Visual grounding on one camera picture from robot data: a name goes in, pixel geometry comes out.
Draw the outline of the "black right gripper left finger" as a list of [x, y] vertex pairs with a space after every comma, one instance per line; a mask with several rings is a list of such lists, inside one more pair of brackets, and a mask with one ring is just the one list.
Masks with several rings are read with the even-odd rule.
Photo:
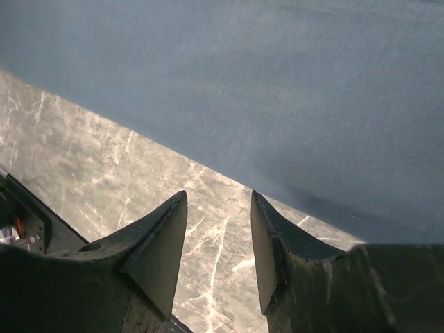
[[164, 332], [187, 226], [187, 195], [78, 250], [1, 246], [2, 332]]

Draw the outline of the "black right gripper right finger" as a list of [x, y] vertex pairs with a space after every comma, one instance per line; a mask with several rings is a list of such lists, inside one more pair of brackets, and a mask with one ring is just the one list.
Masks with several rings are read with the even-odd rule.
[[270, 332], [442, 332], [443, 246], [340, 250], [251, 196], [261, 313]]

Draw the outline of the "teal blue t shirt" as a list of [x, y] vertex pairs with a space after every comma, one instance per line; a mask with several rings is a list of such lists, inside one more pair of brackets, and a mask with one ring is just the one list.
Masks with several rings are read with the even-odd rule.
[[2, 1], [1, 68], [365, 241], [443, 241], [442, 1]]

